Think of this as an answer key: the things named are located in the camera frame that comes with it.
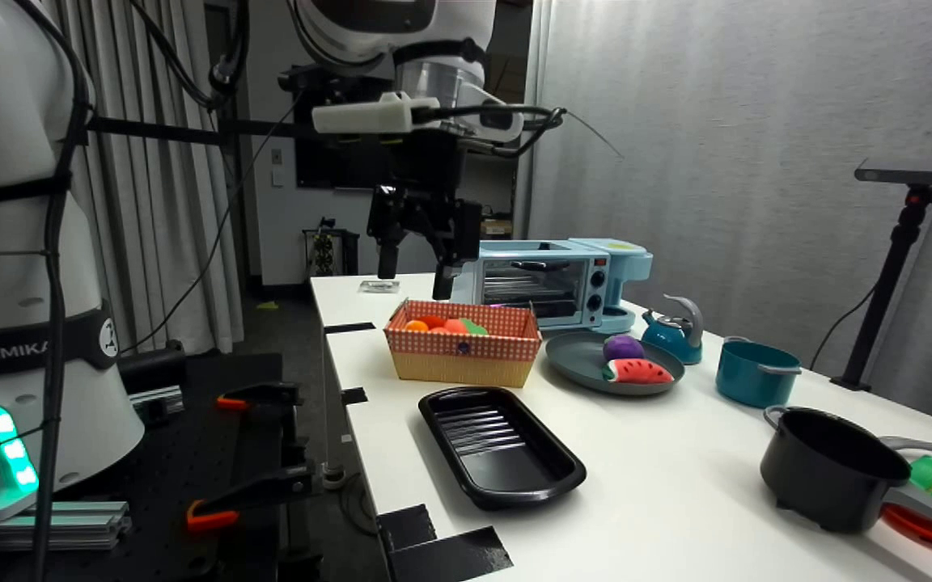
teal bowl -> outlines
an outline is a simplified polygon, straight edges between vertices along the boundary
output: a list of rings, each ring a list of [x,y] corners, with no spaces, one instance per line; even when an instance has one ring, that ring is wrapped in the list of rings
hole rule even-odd
[[[752,340],[727,340],[719,359],[719,395],[748,406],[788,402],[798,359]]]

black tray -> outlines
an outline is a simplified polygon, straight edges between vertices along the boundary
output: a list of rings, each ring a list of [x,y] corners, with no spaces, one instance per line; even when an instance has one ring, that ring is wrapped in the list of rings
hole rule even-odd
[[[547,503],[587,483],[587,466],[504,389],[436,390],[419,413],[479,508]]]

orange basket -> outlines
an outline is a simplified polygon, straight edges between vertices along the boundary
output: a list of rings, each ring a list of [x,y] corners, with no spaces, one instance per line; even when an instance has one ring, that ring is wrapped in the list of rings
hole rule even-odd
[[[408,321],[428,317],[468,317],[483,323],[487,335],[405,329]],[[399,379],[408,381],[520,389],[540,349],[536,317],[520,307],[405,301],[383,332],[389,335]]]

white curtain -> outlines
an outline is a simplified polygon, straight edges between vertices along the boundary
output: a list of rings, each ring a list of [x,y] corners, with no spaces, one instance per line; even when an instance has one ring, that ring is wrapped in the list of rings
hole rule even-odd
[[[879,276],[904,189],[861,157],[932,156],[932,0],[540,0],[528,100],[591,122],[520,170],[528,237],[620,237],[655,251],[638,301],[705,307],[715,332],[810,361]],[[867,384],[932,413],[932,220]],[[861,315],[820,359],[839,376]]]
[[[142,0],[142,8],[207,90],[205,0]],[[102,115],[218,128],[214,115],[182,94],[127,0],[50,0],[48,13],[91,71]],[[96,234],[120,346],[146,340],[169,317],[198,281],[218,234],[223,239],[205,281],[138,349],[177,340],[184,354],[228,354],[242,340],[233,230],[223,220],[226,181],[226,157],[218,146],[91,135],[74,157],[74,195]]]

green light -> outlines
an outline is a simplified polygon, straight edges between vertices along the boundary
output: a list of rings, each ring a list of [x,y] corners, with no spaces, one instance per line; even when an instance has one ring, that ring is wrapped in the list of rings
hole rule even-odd
[[[12,441],[17,438],[17,424],[12,418],[7,413],[7,406],[0,406],[0,441]]]
[[[2,452],[7,452],[7,459],[26,459],[26,451],[20,441],[7,444]]]
[[[12,413],[7,406],[0,406],[0,451],[7,457],[12,483],[20,488],[40,488],[40,473],[34,473],[31,459],[26,457],[24,441],[17,441],[17,424],[12,424]]]
[[[12,479],[17,479],[17,486],[40,486],[40,475],[34,475],[34,470],[31,466],[26,466],[24,473],[12,473]]]

